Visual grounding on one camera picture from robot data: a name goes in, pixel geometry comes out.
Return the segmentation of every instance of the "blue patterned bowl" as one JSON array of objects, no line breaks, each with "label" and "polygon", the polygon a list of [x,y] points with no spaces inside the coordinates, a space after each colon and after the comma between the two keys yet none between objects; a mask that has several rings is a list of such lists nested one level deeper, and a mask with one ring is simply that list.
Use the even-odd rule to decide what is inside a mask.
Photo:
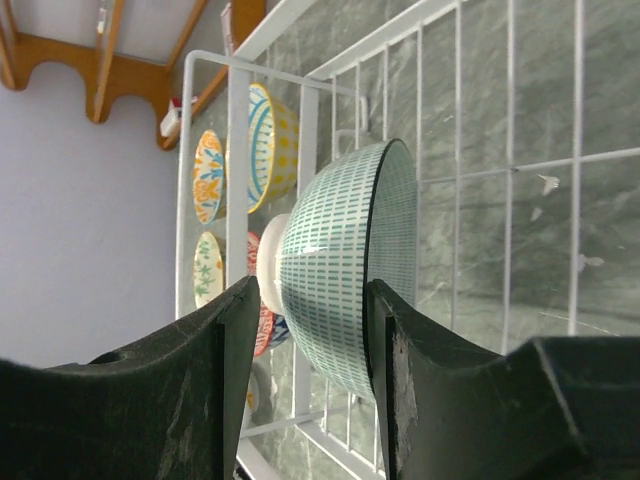
[{"label": "blue patterned bowl", "polygon": [[373,400],[367,282],[414,303],[415,167],[400,140],[336,160],[298,199],[274,255],[273,283],[296,344],[317,371]]}]

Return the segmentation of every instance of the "ceramic bowl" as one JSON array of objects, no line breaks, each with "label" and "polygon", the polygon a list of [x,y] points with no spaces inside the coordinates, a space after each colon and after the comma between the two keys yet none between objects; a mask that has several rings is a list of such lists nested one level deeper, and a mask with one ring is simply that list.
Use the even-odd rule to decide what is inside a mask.
[{"label": "ceramic bowl", "polygon": [[249,90],[249,213],[285,196],[297,181],[298,118],[267,89]]},{"label": "ceramic bowl", "polygon": [[[260,238],[249,232],[249,275],[256,274],[257,256],[261,245]],[[264,304],[260,305],[260,321],[253,356],[259,357],[265,352],[282,344],[291,336],[287,322],[282,315],[276,315]]]},{"label": "ceramic bowl", "polygon": [[224,215],[224,157],[220,139],[213,130],[200,137],[193,164],[193,205],[198,220],[209,225],[218,213]]},{"label": "ceramic bowl", "polygon": [[196,244],[193,259],[193,293],[200,308],[224,290],[222,255],[216,237],[204,232]]},{"label": "ceramic bowl", "polygon": [[274,268],[258,266],[261,292],[272,285],[276,313],[317,371],[373,400],[365,286],[382,279],[408,303],[415,297],[417,181],[405,144],[370,145],[331,163],[283,230],[264,254]]}]

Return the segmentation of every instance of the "dish rack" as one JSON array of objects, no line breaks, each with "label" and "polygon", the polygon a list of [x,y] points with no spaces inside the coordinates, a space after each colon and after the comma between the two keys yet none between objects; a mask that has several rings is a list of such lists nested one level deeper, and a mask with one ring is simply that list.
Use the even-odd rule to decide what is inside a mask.
[{"label": "dish rack", "polygon": [[[585,63],[585,0],[575,0],[575,24],[574,24],[574,111],[573,111],[573,133],[572,133],[572,154],[567,158],[550,160],[545,162],[530,163],[526,165],[516,164],[514,148],[515,132],[515,109],[516,109],[516,48],[515,48],[515,4],[516,0],[505,0],[508,5],[508,65],[507,78],[507,139],[506,139],[506,159],[504,165],[498,169],[479,171],[475,173],[465,173],[461,168],[461,157],[463,151],[463,126],[462,126],[462,0],[421,0],[413,6],[400,13],[398,16],[375,30],[353,46],[347,48],[332,60],[315,69],[305,76],[293,75],[287,72],[277,71],[261,65],[245,62],[236,57],[226,57],[215,53],[204,51],[193,51],[186,58],[185,77],[183,87],[183,115],[182,115],[182,139],[180,142],[180,166],[179,166],[179,188],[178,188],[178,216],[177,216],[177,256],[176,256],[176,315],[181,311],[180,285],[184,282],[183,265],[188,259],[185,257],[184,247],[184,212],[191,204],[190,198],[190,177],[189,177],[189,145],[191,132],[191,103],[193,89],[193,71],[197,60],[214,62],[229,67],[229,105],[233,108],[228,110],[228,143],[230,167],[228,171],[227,188],[227,261],[226,278],[227,285],[231,285],[247,274],[246,244],[243,242],[228,241],[229,238],[246,238],[248,235],[247,216],[247,178],[249,175],[249,149],[246,138],[249,133],[248,118],[246,112],[249,108],[249,84],[252,74],[265,75],[276,78],[300,88],[300,142],[299,142],[299,165],[298,165],[298,194],[304,190],[316,173],[316,156],[318,149],[318,116],[320,105],[320,94],[322,92],[331,95],[331,124],[332,124],[332,160],[339,156],[339,140],[344,136],[351,136],[355,142],[355,148],[359,148],[361,136],[368,130],[368,109],[367,100],[361,94],[360,68],[363,62],[376,56],[382,56],[382,140],[388,139],[388,111],[389,111],[389,58],[391,47],[398,42],[414,37],[416,39],[417,53],[417,97],[414,121],[416,125],[415,145],[416,158],[420,159],[424,148],[421,141],[422,131],[422,89],[423,89],[423,63],[422,45],[423,28],[432,22],[440,19],[446,14],[455,14],[455,115],[452,121],[455,122],[455,175],[442,176],[440,178],[429,178],[425,180],[421,171],[422,162],[416,164],[419,188],[423,189],[427,185],[439,183],[449,183],[455,185],[454,200],[454,225],[453,225],[453,251],[452,264],[453,272],[459,270],[460,264],[460,208],[461,208],[461,185],[464,181],[476,178],[501,177],[506,182],[505,198],[505,218],[504,218],[504,278],[503,278],[503,323],[502,341],[500,345],[501,353],[507,352],[509,348],[509,327],[510,327],[510,284],[512,272],[512,218],[514,208],[514,177],[521,172],[538,172],[550,167],[567,166],[571,168],[572,186],[570,197],[571,225],[570,225],[570,277],[569,277],[569,301],[568,301],[568,335],[575,335],[578,332],[578,287],[579,273],[584,267],[584,258],[580,252],[580,232],[581,232],[581,169],[587,163],[607,162],[622,158],[640,156],[640,147],[628,148],[615,151],[607,151],[596,154],[583,154],[583,96],[584,96],[584,63]],[[355,84],[352,88],[338,85],[336,78],[347,71],[355,72]],[[355,124],[353,129],[338,129],[336,111],[338,98],[341,96],[355,99],[354,115]],[[420,218],[420,205],[418,205],[418,218]],[[458,312],[458,275],[452,275],[450,279],[452,285],[451,296],[451,328],[455,328]],[[271,425],[256,427],[245,431],[243,439],[238,448],[238,460],[246,471],[256,479],[276,480],[280,478],[278,473],[264,460],[255,447],[248,440],[248,436],[257,435],[276,428],[297,428],[313,444],[325,452],[335,462],[340,464],[354,478],[374,479],[384,478],[384,471],[381,465],[381,452],[379,440],[373,440],[372,458],[364,458],[358,454],[351,445],[351,415],[355,399],[349,397],[347,405],[335,408],[329,400],[329,388],[327,384],[326,401],[323,409],[312,411],[311,404],[311,384],[310,378],[312,369],[302,355],[294,347],[293,359],[293,399],[292,412],[289,419],[275,422]],[[327,430],[327,419],[336,413],[345,413],[347,416],[347,440],[338,439]],[[324,425],[320,426],[317,420],[324,419]],[[377,415],[375,416],[374,431],[378,431]]]}]

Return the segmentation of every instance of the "marble tile wall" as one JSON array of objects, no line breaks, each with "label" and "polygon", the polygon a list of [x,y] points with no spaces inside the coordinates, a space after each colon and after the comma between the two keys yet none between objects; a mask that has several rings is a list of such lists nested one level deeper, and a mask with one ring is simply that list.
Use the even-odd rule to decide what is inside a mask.
[{"label": "marble tile wall", "polygon": [[[371,32],[411,0],[317,2],[278,39],[260,63],[304,74]],[[573,2],[519,0],[515,50],[513,161],[525,166],[572,156]],[[640,0],[585,0],[586,50],[583,153],[640,147]],[[470,0],[462,11],[462,109],[460,170],[463,175],[504,170],[507,165],[507,1]],[[420,301],[418,308],[449,325],[455,184],[429,183],[455,175],[455,15],[426,26],[422,38],[421,125],[416,126],[417,35],[390,47],[388,136],[400,137],[414,154],[420,141]],[[369,99],[371,132],[383,138],[382,56],[361,65],[360,88]],[[297,87],[256,78],[291,108]],[[354,86],[352,71],[340,85]],[[226,135],[226,95],[194,125],[192,150],[205,128]],[[340,98],[338,128],[353,128],[355,105]],[[321,96],[319,168],[331,157],[331,98]],[[340,145],[355,148],[352,139]],[[558,185],[553,188],[557,179]],[[503,337],[503,282],[507,180],[505,173],[465,177],[459,185],[459,272],[455,330],[499,351]],[[586,163],[581,173],[582,272],[578,332],[640,334],[640,158]],[[570,165],[513,175],[512,268],[508,347],[533,335],[563,335],[568,324],[572,170]],[[269,215],[290,208],[292,197],[254,215],[259,230]],[[190,295],[185,285],[184,294]],[[291,409],[292,345],[259,359],[264,403],[257,423],[286,418]],[[313,403],[324,402],[324,380],[314,374]],[[344,405],[344,392],[331,392]],[[373,456],[373,409],[354,408],[354,446]],[[346,421],[332,422],[344,439]],[[284,479],[350,478],[295,429],[255,439]]]}]

